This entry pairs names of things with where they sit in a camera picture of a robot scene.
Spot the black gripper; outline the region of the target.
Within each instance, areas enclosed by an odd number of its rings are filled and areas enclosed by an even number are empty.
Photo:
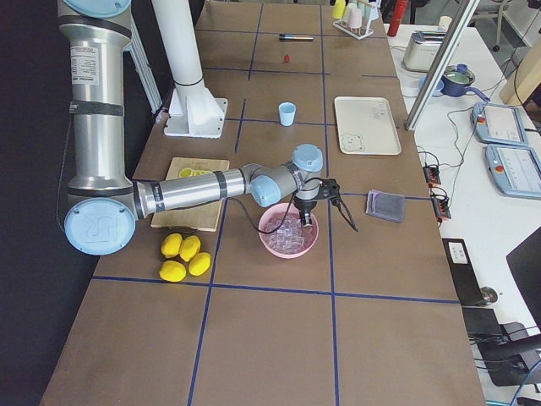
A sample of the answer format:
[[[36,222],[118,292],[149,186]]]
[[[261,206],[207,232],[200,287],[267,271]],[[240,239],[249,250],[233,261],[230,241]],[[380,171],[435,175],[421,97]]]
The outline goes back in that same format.
[[[315,185],[312,189],[300,190],[293,198],[293,204],[299,210],[299,221],[302,228],[311,224],[310,212],[317,205],[319,191],[319,185]]]

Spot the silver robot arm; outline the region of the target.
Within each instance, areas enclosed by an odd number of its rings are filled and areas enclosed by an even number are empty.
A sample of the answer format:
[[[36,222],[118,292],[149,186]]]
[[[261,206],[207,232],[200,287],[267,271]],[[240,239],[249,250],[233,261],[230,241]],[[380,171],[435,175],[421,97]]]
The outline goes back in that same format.
[[[321,150],[298,146],[275,168],[249,164],[192,178],[130,181],[124,169],[123,52],[132,39],[128,1],[61,1],[58,26],[70,44],[70,103],[76,174],[68,184],[64,230],[70,244],[89,255],[109,255],[132,238],[136,222],[238,195],[272,206],[291,196],[301,223],[326,193]]]

